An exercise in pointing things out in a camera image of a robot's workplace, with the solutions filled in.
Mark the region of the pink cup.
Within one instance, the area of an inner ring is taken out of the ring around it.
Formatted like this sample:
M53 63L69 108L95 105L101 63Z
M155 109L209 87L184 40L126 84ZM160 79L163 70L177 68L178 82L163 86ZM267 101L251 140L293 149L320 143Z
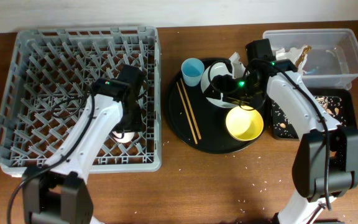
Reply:
M122 132L122 133L118 133L118 132L115 132L113 131L111 133L112 137L114 138L114 140L116 142L119 142L119 143L128 143L130 141L132 141L133 137L135 136L135 132L129 132L129 133L125 133L125 132Z

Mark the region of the light blue cup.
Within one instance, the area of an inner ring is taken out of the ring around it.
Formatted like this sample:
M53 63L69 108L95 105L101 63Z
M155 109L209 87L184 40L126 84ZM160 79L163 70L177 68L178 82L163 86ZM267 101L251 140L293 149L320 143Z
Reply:
M204 73L204 63L197 58L188 58L182 63L181 72L188 86L196 86Z

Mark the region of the yellow bowl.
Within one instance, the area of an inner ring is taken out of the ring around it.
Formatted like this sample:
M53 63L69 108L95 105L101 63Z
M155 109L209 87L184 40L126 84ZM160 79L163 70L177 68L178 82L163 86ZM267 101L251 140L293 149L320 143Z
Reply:
M249 106L232 108L226 115L225 125L230 136L238 141L255 140L264 130L262 115Z

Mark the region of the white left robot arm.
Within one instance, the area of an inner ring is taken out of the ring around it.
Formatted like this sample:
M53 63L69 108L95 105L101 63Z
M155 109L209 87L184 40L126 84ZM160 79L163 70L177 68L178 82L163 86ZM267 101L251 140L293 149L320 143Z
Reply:
M137 100L145 79L140 68L124 65L116 78L99 78L91 84L84 111L63 144L42 167L24 171L7 205L7 223L18 192L22 192L26 223L99 222L86 186L90 169L112 132L127 143L141 131Z

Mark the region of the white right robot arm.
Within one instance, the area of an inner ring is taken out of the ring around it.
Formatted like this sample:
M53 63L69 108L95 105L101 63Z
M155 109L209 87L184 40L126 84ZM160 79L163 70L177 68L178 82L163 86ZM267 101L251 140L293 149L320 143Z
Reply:
M203 73L201 90L214 105L253 113L253 99L276 102L300 140L292 167L295 191L274 223L313 223L319 214L358 185L358 129L343 126L303 83L300 50L272 52L268 39L246 45L248 63L238 54L213 62Z

